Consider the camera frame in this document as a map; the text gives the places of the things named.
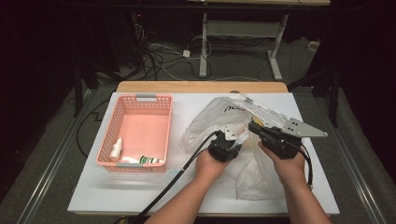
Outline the person's left hand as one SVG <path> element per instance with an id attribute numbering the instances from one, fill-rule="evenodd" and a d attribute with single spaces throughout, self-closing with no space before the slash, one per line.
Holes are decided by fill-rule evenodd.
<path id="1" fill-rule="evenodd" d="M 217 181 L 230 163 L 228 161 L 217 161 L 207 149 L 203 150 L 197 157 L 195 163 L 195 180 L 206 185 L 212 185 Z"/>

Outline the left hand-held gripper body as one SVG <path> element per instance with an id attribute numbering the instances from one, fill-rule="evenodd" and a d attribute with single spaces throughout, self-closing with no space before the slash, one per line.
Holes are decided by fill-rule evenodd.
<path id="1" fill-rule="evenodd" d="M 217 161 L 223 162 L 235 159 L 239 152 L 232 152 L 231 148 L 241 130 L 241 125 L 230 124 L 216 131 L 216 138 L 208 146 L 208 152 L 211 156 Z"/>

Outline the white metal desk frame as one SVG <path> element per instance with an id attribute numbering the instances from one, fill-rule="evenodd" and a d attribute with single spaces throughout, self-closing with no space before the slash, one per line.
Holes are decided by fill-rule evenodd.
<path id="1" fill-rule="evenodd" d="M 248 7 L 328 7 L 330 0 L 189 0 L 198 3 L 202 7 L 230 7 L 231 5 L 247 5 Z M 237 19 L 242 15 L 242 10 L 238 9 L 235 16 L 230 19 L 214 19 L 208 12 L 203 13 L 202 19 L 202 39 L 200 53 L 199 77 L 208 77 L 209 61 L 208 57 L 213 49 L 208 38 L 210 36 L 223 37 L 258 37 L 273 38 L 275 44 L 272 49 L 266 51 L 267 61 L 272 69 L 272 74 L 276 81 L 282 80 L 276 54 L 278 52 L 281 39 L 287 26 L 289 13 L 283 13 L 277 21 L 253 21 L 249 19 Z"/>

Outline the metal floor rail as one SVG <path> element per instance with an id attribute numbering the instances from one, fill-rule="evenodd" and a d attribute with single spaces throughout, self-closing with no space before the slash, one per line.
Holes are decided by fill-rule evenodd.
<path id="1" fill-rule="evenodd" d="M 96 94 L 96 90 L 86 90 L 84 95 L 80 98 L 80 105 L 76 105 L 76 115 L 71 118 L 70 123 L 53 155 L 44 171 L 40 176 L 35 189 L 25 205 L 20 217 L 18 218 L 16 224 L 31 224 L 35 214 L 45 198 L 50 185 L 56 176 L 59 167 L 64 159 L 64 155 L 67 152 L 68 145 L 77 131 L 78 125 L 82 121 L 83 114 L 87 111 L 88 106 L 92 103 Z"/>
<path id="2" fill-rule="evenodd" d="M 346 172 L 351 179 L 351 182 L 357 192 L 360 202 L 362 203 L 370 221 L 372 224 L 388 224 L 383 213 L 381 212 L 378 203 L 375 200 L 375 196 L 370 189 L 367 182 L 364 180 L 363 175 L 361 174 L 357 163 L 353 159 L 352 154 L 347 147 L 347 142 L 344 140 L 343 135 L 341 135 L 340 131 L 335 128 L 328 118 L 328 109 L 325 105 L 325 102 L 317 98 L 316 104 L 318 109 L 329 126 L 329 133 L 334 137 L 337 151 L 340 154 L 341 161 L 346 167 Z"/>

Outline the black stand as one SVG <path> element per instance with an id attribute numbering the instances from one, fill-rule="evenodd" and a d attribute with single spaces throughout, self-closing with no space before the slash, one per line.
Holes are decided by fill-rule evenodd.
<path id="1" fill-rule="evenodd" d="M 311 75 L 291 82 L 287 89 L 292 91 L 297 87 L 311 87 L 314 97 L 329 96 L 329 119 L 334 128 L 338 127 L 337 108 L 340 85 L 340 69 L 336 65 L 328 65 Z"/>
<path id="2" fill-rule="evenodd" d="M 97 90 L 99 81 L 96 77 L 96 64 L 92 61 L 76 61 L 74 67 L 74 90 L 75 90 L 75 112 L 74 118 L 83 107 L 82 83 L 85 83 L 89 90 Z"/>

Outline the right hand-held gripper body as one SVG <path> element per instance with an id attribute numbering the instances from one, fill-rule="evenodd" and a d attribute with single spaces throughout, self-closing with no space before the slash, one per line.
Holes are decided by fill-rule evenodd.
<path id="1" fill-rule="evenodd" d="M 305 137 L 327 137 L 328 134 L 298 119 L 289 119 L 281 127 L 264 127 L 262 143 L 280 159 L 293 159 L 303 145 Z"/>

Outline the wooden table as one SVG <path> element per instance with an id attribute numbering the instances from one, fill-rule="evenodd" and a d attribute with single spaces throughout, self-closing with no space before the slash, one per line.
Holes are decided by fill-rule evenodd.
<path id="1" fill-rule="evenodd" d="M 276 82 L 217 81 L 124 81 L 116 92 L 129 93 L 288 93 L 285 84 Z"/>

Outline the pink plastic basket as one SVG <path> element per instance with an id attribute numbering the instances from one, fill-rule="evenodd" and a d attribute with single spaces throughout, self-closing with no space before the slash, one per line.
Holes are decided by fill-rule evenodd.
<path id="1" fill-rule="evenodd" d="M 173 97 L 159 93 L 116 92 L 106 112 L 106 132 L 96 163 L 109 172 L 163 173 L 172 117 Z M 109 158 L 113 145 L 122 138 L 117 161 Z M 164 163 L 140 163 L 141 156 Z"/>

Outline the white table mat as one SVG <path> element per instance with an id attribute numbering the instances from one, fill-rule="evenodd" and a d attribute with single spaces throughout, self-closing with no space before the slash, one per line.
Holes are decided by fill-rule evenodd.
<path id="1" fill-rule="evenodd" d="M 121 93 L 114 93 L 109 107 L 114 107 Z M 67 211 L 79 215 L 132 215 L 143 211 L 177 174 L 177 171 L 190 158 L 180 148 L 179 140 L 191 121 L 215 97 L 226 93 L 172 93 L 173 109 L 170 126 L 169 148 L 165 173 L 119 173 L 109 172 L 96 163 L 99 147 L 106 133 L 111 117 L 110 108 L 104 116 L 102 125 L 92 145 L 91 153 L 85 163 L 77 187 Z M 299 108 L 291 93 L 248 93 L 256 102 L 268 105 L 288 117 L 302 119 Z M 304 140 L 314 169 L 313 193 L 328 215 L 339 214 L 328 180 L 321 167 L 318 155 L 311 140 Z M 207 217 L 280 217 L 287 214 L 284 197 L 259 201 L 236 199 L 235 184 L 228 177 L 236 170 L 236 162 L 241 155 L 227 167 L 226 173 L 206 194 L 199 215 Z M 170 188 L 170 190 L 149 210 L 155 213 L 184 186 L 194 178 L 195 161 Z"/>

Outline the person's right hand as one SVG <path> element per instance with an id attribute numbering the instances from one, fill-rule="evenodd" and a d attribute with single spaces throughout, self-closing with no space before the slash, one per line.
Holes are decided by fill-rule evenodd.
<path id="1" fill-rule="evenodd" d="M 305 159 L 300 153 L 298 153 L 293 159 L 282 160 L 269 148 L 265 147 L 262 142 L 259 142 L 258 146 L 273 161 L 276 173 L 279 176 L 280 182 L 284 186 L 305 184 Z"/>

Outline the clear plastic bag smiley print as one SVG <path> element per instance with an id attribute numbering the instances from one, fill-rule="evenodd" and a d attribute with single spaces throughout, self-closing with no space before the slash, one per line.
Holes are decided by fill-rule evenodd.
<path id="1" fill-rule="evenodd" d="M 211 100 L 192 120 L 182 134 L 179 145 L 193 152 L 213 132 L 226 125 L 241 125 L 249 138 L 224 173 L 223 180 L 231 185 L 238 200 L 258 201 L 281 199 L 284 190 L 271 166 L 270 158 L 257 146 L 259 137 L 248 129 L 251 121 L 263 127 L 283 127 L 290 118 L 242 93 L 232 93 Z"/>

